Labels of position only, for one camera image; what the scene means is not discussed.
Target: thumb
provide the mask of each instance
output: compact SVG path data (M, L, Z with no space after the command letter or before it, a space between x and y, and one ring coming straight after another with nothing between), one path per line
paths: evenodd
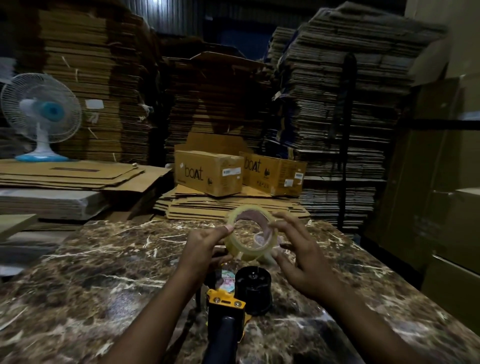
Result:
M231 225L218 226L212 229L211 233L204 238L204 242L213 248L221 239L230 235L232 231L233 226Z
M288 257L275 249L272 250L272 257L275 259L277 264L280 266L283 274L287 278L287 281L292 285L295 286L297 282L300 280L301 271L296 268L288 259Z

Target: table fan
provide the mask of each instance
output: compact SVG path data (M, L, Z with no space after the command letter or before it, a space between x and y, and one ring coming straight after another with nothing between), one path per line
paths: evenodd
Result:
M50 143L72 137L82 123L80 103L67 86L45 73L22 73L5 84L0 94L0 106L12 128L36 141L33 152L16 156L16 160L69 160L50 148Z

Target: clear packing tape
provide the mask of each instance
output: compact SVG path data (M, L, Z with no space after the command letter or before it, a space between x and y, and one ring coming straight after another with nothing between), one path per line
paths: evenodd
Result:
M275 218L268 211L256 205L240 206L227 215L227 224L235 226L237 220L251 220L256 222L263 231L263 239L255 239L259 247L249 247L241 243L235 234L235 231L224 239L228 252L236 259L243 261L252 261L265 258L272 261L270 252L277 246L278 230L273 229L268 224L275 221Z

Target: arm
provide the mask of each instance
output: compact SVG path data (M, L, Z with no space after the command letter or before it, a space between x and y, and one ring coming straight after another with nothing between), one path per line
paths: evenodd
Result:
M212 259L215 245L232 231L233 227L226 225L189 234L173 276L115 342L101 364L158 363L183 309L201 287L207 271L232 258L227 255Z
M294 266L283 253L272 254L288 282L329 312L366 363L427 362L335 276L321 248L299 219L285 213L275 216L283 220L271 225L286 234L291 245L284 247L294 251L297 260Z

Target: right hand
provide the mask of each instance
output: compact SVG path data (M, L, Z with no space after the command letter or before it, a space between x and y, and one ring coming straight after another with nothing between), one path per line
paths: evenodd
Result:
M291 245L281 246L296 255L296 264L293 265L284 253L272 251L272 257L287 281L323 307L334 305L341 295L343 283L333 273L316 240L298 218L284 212L275 213L274 216L282 219L270 223L270 226L284 232L291 242Z

